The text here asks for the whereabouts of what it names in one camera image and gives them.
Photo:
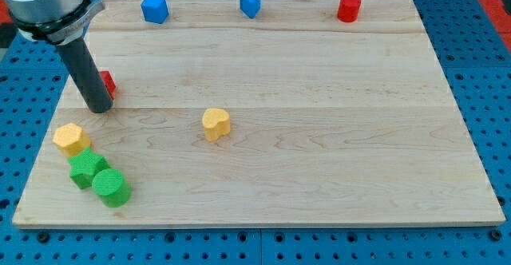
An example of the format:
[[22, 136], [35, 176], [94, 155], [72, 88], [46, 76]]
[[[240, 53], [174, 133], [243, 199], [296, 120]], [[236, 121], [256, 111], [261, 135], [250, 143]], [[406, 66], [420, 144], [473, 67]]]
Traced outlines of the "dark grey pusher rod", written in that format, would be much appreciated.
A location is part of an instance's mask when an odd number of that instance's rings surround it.
[[58, 45], [59, 53], [69, 75], [92, 113], [105, 113], [113, 100], [83, 38]]

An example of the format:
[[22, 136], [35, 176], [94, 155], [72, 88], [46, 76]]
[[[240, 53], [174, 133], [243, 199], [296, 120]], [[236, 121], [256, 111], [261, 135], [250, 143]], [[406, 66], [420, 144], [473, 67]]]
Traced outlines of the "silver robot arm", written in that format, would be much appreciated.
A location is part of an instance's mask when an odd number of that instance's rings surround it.
[[105, 113], [113, 99], [84, 41], [85, 30], [105, 9], [102, 0], [5, 0], [24, 38], [56, 47], [84, 102], [93, 113]]

